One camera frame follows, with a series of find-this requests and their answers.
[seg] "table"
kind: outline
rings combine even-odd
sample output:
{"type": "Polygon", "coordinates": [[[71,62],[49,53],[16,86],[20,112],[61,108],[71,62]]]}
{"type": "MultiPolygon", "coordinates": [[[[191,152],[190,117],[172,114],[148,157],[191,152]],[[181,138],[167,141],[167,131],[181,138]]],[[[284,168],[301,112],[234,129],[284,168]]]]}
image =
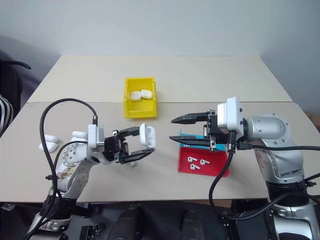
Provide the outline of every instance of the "table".
{"type": "MultiPolygon", "coordinates": [[[[150,156],[137,162],[136,166],[120,165],[112,163],[111,165],[96,165],[91,169],[90,177],[87,186],[82,192],[78,202],[112,202],[112,201],[142,201],[142,200],[198,200],[208,199],[209,187],[213,181],[211,176],[178,173],[178,143],[169,140],[169,136],[178,135],[180,129],[190,134],[202,134],[202,124],[195,125],[178,125],[171,124],[170,121],[177,116],[206,111],[208,108],[215,109],[216,102],[224,101],[230,97],[228,91],[224,88],[229,88],[226,83],[230,84],[232,77],[224,82],[224,86],[215,89],[219,80],[216,79],[217,72],[207,72],[207,77],[202,77],[199,83],[205,83],[199,91],[201,84],[185,82],[192,86],[192,95],[184,94],[186,91],[177,88],[175,95],[172,96],[170,88],[165,87],[165,79],[158,77],[155,73],[159,73],[160,69],[169,69],[168,65],[173,62],[184,62],[184,66],[195,66],[194,57],[173,57],[174,60],[169,61],[172,57],[142,57],[141,63],[146,62],[146,58],[155,59],[156,63],[162,62],[163,65],[149,65],[149,69],[154,69],[157,96],[159,103],[157,105],[158,117],[150,119],[125,119],[123,112],[122,95],[124,91],[124,77],[120,81],[120,76],[126,74],[125,77],[138,77],[138,75],[129,75],[129,72],[134,72],[138,66],[134,66],[129,70],[123,69],[123,66],[128,65],[126,59],[130,59],[134,63],[132,57],[115,57],[115,59],[123,58],[124,63],[118,60],[118,68],[110,69],[110,75],[105,75],[105,70],[99,62],[109,63],[113,57],[107,56],[90,56],[77,57],[66,56],[62,57],[53,67],[52,71],[47,75],[43,83],[30,98],[28,103],[20,111],[16,119],[13,121],[8,130],[0,138],[0,201],[1,202],[43,202],[45,199],[50,182],[45,180],[44,176],[50,173],[44,153],[38,150],[40,144],[39,137],[39,122],[42,111],[45,107],[54,100],[63,97],[75,97],[88,101],[96,109],[99,117],[99,125],[104,126],[104,135],[110,136],[112,130],[124,129],[132,126],[139,126],[146,122],[156,129],[157,146],[154,153],[150,156]],[[89,73],[93,75],[90,81],[85,76],[89,73]],[[103,82],[105,78],[106,88],[105,98],[102,98],[103,82]],[[211,92],[210,102],[201,102],[211,92]]],[[[243,113],[245,117],[262,115],[264,113],[278,113],[287,119],[291,127],[291,136],[297,145],[320,145],[320,134],[313,126],[311,121],[303,113],[300,107],[291,102],[291,98],[280,86],[277,80],[272,76],[266,66],[259,57],[231,57],[230,62],[220,57],[196,57],[197,61],[217,62],[220,69],[233,68],[237,65],[235,62],[242,63],[247,61],[247,68],[243,69],[234,67],[234,73],[242,80],[245,76],[261,75],[263,81],[256,78],[260,82],[260,87],[263,86],[264,91],[260,94],[255,92],[256,88],[248,88],[245,82],[233,81],[236,90],[241,94],[243,113]],[[273,88],[280,88],[279,91],[272,91],[273,88]]],[[[180,71],[180,79],[188,77],[184,71],[180,71]]],[[[178,87],[180,83],[172,83],[172,86],[178,87]]],[[[58,136],[60,139],[59,145],[68,142],[71,139],[72,131],[86,131],[88,124],[91,123],[92,114],[81,104],[74,102],[61,103],[55,106],[47,115],[45,122],[45,133],[58,136]]],[[[128,137],[129,150],[135,151],[141,149],[138,138],[128,137]]],[[[312,151],[303,151],[305,175],[310,176],[317,173],[320,169],[319,153],[312,151]]],[[[318,185],[310,188],[310,194],[320,193],[320,182],[318,185]]],[[[223,178],[216,187],[214,192],[215,199],[247,199],[247,198],[266,198],[268,196],[264,180],[261,176],[258,164],[255,160],[253,150],[238,151],[230,166],[230,174],[223,178]]]]}

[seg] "yellow bin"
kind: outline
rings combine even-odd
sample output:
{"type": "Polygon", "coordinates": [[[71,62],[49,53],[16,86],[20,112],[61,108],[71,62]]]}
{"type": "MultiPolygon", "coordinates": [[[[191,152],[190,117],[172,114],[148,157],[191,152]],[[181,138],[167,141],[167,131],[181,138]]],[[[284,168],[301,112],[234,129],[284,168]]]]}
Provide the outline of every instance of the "yellow bin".
{"type": "Polygon", "coordinates": [[[126,118],[155,118],[157,116],[155,79],[153,77],[126,78],[123,104],[126,118]],[[131,101],[131,92],[142,89],[152,91],[152,99],[141,98],[140,101],[131,101]]]}

